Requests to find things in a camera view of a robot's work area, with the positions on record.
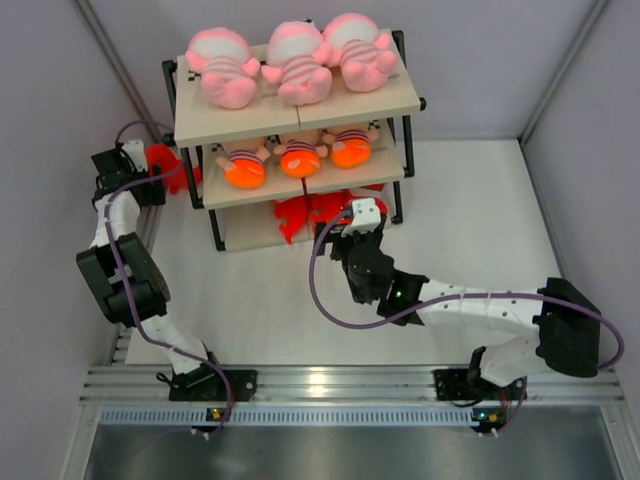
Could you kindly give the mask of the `red shark plush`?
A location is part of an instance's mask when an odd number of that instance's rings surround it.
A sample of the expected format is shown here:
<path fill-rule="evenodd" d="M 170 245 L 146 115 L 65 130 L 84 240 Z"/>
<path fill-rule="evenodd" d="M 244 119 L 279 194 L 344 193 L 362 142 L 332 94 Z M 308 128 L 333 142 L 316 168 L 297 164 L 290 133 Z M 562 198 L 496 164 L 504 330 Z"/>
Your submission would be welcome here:
<path fill-rule="evenodd" d="M 351 199 L 351 194 L 346 190 L 315 194 L 311 198 L 310 220 L 313 223 L 329 222 L 349 204 Z"/>
<path fill-rule="evenodd" d="M 388 206 L 384 199 L 384 184 L 373 184 L 368 186 L 352 187 L 349 193 L 352 199 L 373 198 L 380 212 L 384 215 L 388 214 Z"/>

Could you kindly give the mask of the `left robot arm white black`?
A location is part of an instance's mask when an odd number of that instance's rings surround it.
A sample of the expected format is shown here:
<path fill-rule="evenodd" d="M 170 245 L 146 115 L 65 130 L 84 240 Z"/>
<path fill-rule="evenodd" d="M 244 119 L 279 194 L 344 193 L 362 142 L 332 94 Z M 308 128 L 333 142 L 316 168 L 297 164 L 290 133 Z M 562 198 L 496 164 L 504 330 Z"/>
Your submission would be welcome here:
<path fill-rule="evenodd" d="M 98 172 L 97 225 L 88 249 L 76 255 L 76 265 L 98 307 L 110 323 L 136 329 L 164 353 L 171 374 L 157 379 L 169 387 L 170 400 L 231 403 L 230 382 L 212 352 L 171 317 L 169 286 L 138 235 L 142 211 L 166 203 L 169 175 L 159 166 L 137 164 L 121 142 L 92 161 Z"/>

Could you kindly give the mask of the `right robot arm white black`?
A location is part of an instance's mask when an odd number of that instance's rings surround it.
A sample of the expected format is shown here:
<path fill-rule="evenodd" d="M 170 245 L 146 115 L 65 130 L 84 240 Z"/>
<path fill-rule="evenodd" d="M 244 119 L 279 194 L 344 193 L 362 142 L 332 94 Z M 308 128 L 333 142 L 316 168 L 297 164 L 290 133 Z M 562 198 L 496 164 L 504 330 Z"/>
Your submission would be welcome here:
<path fill-rule="evenodd" d="M 500 292 L 466 288 L 396 268 L 382 252 L 385 219 L 363 223 L 340 213 L 320 222 L 312 255 L 340 263 L 354 302 L 374 305 L 381 321 L 398 326 L 458 325 L 506 339 L 474 348 L 468 388 L 491 396 L 531 374 L 554 371 L 593 378 L 600 370 L 600 311 L 572 283 L 550 277 L 539 289 Z"/>

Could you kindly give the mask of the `pink striped plush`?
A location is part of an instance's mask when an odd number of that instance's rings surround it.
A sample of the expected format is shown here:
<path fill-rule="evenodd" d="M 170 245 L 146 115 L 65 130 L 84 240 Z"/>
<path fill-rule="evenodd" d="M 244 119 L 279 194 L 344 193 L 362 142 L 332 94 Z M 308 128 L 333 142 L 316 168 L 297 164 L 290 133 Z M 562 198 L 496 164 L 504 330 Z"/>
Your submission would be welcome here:
<path fill-rule="evenodd" d="M 190 40 L 186 62 L 200 75 L 200 85 L 214 106 L 237 110 L 246 107 L 257 91 L 260 61 L 236 31 L 216 27 L 196 33 Z"/>
<path fill-rule="evenodd" d="M 273 31 L 262 77 L 286 103 L 302 106 L 325 99 L 332 87 L 327 67 L 332 47 L 312 21 L 287 21 Z"/>

